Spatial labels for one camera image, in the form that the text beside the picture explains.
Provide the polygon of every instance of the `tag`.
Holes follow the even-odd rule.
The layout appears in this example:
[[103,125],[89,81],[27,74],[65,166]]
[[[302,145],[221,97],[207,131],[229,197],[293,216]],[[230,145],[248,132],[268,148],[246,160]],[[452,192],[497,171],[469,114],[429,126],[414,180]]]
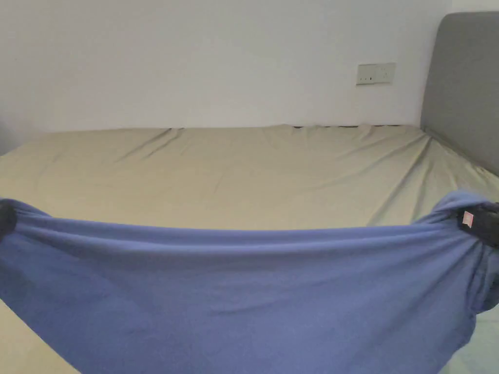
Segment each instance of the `tag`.
[[468,226],[469,228],[471,228],[471,226],[473,225],[473,214],[465,211],[465,214],[463,215],[463,225],[466,225]]

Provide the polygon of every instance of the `fitted sheet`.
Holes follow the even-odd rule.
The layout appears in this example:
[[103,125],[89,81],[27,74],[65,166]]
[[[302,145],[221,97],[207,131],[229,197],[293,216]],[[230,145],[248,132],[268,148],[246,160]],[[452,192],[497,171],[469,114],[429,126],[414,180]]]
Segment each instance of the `fitted sheet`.
[[[408,224],[460,188],[496,201],[499,178],[409,126],[59,133],[0,158],[2,197],[58,217],[165,227]],[[5,373],[74,371],[4,304],[0,330]],[[496,310],[448,370],[494,373],[491,342]]]

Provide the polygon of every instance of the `bed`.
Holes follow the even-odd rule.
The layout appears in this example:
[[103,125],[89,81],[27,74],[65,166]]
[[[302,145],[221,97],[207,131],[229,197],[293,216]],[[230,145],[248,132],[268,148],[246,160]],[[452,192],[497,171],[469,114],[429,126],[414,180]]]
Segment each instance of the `bed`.
[[[476,16],[464,18],[483,24]],[[439,40],[462,17],[447,17]],[[422,119],[431,136],[411,126],[286,125],[50,134],[0,159],[0,195],[65,218],[256,230],[408,224],[460,188],[497,200],[490,159],[432,125],[434,97],[443,97],[440,44]],[[498,327],[497,310],[482,315],[472,343],[445,370],[496,372]],[[4,304],[0,329],[4,372],[75,372]]]

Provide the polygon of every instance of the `wall outlet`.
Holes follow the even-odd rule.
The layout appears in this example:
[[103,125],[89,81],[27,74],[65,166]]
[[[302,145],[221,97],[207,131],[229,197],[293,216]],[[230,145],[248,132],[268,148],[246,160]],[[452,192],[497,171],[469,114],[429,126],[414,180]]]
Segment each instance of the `wall outlet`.
[[396,67],[396,63],[359,65],[357,85],[392,83]]

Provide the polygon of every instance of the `blue fabric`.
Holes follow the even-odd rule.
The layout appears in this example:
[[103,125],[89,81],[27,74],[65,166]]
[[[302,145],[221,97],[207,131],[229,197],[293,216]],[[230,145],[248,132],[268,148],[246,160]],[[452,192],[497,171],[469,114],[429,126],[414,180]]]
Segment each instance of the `blue fabric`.
[[305,231],[52,218],[11,200],[0,297],[83,373],[431,374],[498,302],[444,198],[409,226]]

